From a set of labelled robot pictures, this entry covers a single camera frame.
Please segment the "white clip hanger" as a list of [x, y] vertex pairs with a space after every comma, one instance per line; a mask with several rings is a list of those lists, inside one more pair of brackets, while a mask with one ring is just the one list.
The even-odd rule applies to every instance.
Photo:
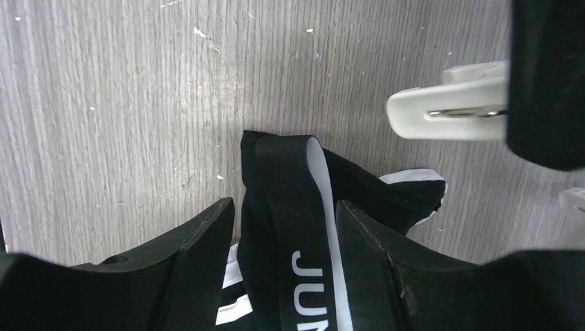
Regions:
[[506, 143], [509, 79], [507, 61], [450, 68], [437, 86], [390, 96], [388, 121], [405, 139]]

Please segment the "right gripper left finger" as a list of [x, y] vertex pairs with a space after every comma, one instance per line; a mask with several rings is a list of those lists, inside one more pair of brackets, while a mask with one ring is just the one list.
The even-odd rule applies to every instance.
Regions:
[[235, 220], [231, 198], [101, 263], [1, 255], [2, 330], [214, 330]]

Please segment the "black boxer briefs white trim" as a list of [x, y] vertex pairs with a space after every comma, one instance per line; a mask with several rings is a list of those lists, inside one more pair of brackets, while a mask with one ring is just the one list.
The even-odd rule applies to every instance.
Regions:
[[335, 218], [349, 201], [406, 234], [441, 207], [431, 169], [381, 177], [313, 136], [247, 130], [241, 138], [239, 241], [230, 247], [217, 330], [352, 330]]

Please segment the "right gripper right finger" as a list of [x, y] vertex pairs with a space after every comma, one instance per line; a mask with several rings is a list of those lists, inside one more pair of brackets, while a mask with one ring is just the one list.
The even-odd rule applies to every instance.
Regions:
[[436, 251], [347, 201], [336, 213], [355, 330], [583, 330], [584, 252], [525, 250], [485, 264]]

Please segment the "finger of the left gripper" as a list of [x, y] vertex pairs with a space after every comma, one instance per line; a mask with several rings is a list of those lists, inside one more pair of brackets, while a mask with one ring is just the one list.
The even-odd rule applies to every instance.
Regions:
[[513, 1], [506, 145], [553, 170], [584, 169], [584, 2]]

